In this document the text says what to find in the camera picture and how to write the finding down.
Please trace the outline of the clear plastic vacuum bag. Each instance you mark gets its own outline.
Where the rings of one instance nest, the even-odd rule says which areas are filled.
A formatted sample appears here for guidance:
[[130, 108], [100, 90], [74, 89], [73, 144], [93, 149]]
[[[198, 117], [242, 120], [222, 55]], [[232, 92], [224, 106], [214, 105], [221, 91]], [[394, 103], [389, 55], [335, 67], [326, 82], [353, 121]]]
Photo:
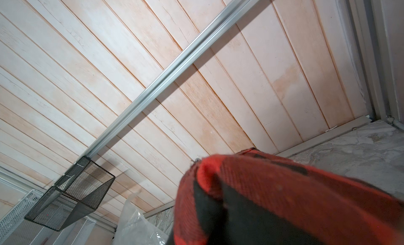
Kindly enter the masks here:
[[125, 201], [118, 226], [112, 241], [113, 245], [166, 245], [168, 235], [147, 221], [141, 210], [132, 200], [138, 192]]

